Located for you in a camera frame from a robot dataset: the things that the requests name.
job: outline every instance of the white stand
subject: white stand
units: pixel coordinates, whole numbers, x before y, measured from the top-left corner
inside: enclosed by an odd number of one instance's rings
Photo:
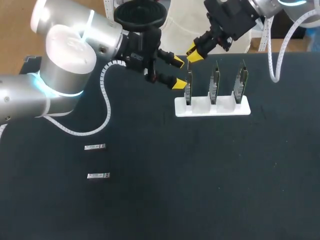
[[[236,104],[234,92],[230,96],[218,96],[216,105],[211,105],[210,96],[193,96],[191,105],[187,105],[185,97],[174,100],[177,117],[235,116],[251,113],[248,99],[242,97],[241,104]]]

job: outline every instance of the metal connector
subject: metal connector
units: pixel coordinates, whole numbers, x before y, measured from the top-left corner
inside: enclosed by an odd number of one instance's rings
[[[219,82],[220,82],[220,71],[219,71],[218,62],[216,62],[215,66],[212,69],[212,74],[210,77],[210,84],[209,84],[209,96],[210,96],[210,101],[212,105],[217,104]]]
[[[233,88],[234,99],[237,104],[241,104],[242,97],[245,93],[248,76],[249,72],[247,70],[245,61],[243,60],[240,64],[239,72],[236,76]]]
[[[87,179],[109,179],[110,172],[106,173],[89,173]]]
[[[187,82],[184,88],[185,101],[187,106],[191,106],[191,98],[192,98],[192,71],[190,69],[190,62],[188,61],[187,66],[187,76],[185,81]]]
[[[96,150],[96,149],[106,149],[106,148],[107,148],[106,144],[97,144],[97,145],[84,146],[84,150],[85,151]]]

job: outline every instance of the black mat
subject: black mat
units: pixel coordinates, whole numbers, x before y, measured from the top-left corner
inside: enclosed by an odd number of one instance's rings
[[[219,94],[229,94],[242,59],[250,116],[177,118],[182,92],[115,66],[102,132],[75,137],[43,118],[9,124],[0,144],[0,239],[319,239],[320,55],[286,54],[277,84],[265,54],[215,55],[194,66],[194,95],[207,94],[215,61]],[[104,64],[76,110],[59,119],[67,127],[103,122]],[[37,68],[30,59],[22,72]],[[107,150],[85,152],[90,144]],[[97,172],[111,179],[87,180]]]

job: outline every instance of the screw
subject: screw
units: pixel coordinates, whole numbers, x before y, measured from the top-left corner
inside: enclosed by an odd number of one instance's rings
[[[101,46],[101,47],[99,48],[99,52],[100,52],[101,54],[105,54],[105,53],[107,52],[107,50],[106,50],[105,47]]]

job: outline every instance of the white cylinder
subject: white cylinder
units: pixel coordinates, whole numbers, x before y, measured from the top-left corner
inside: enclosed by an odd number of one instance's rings
[[[53,91],[77,94],[85,88],[96,61],[93,48],[74,29],[55,25],[46,36],[39,74]]]

